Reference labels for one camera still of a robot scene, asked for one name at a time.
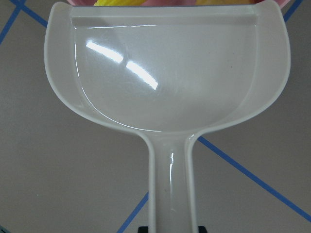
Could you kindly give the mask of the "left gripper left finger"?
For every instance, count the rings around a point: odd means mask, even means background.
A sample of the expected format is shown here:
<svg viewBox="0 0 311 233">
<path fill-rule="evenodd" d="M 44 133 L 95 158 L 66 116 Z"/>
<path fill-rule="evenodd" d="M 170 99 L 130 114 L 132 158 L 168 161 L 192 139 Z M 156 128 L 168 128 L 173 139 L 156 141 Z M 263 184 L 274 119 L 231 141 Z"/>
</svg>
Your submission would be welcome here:
<svg viewBox="0 0 311 233">
<path fill-rule="evenodd" d="M 148 226 L 139 226 L 137 233 L 148 233 L 149 227 Z"/>
</svg>

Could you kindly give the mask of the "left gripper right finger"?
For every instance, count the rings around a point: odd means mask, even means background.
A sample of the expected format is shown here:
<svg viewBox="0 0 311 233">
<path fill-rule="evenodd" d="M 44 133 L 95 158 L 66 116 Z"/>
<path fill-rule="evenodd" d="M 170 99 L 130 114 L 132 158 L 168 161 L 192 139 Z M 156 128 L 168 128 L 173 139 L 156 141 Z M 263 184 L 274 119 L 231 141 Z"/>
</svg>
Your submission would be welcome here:
<svg viewBox="0 0 311 233">
<path fill-rule="evenodd" d="M 198 233 L 207 233 L 205 226 L 198 226 Z"/>
</svg>

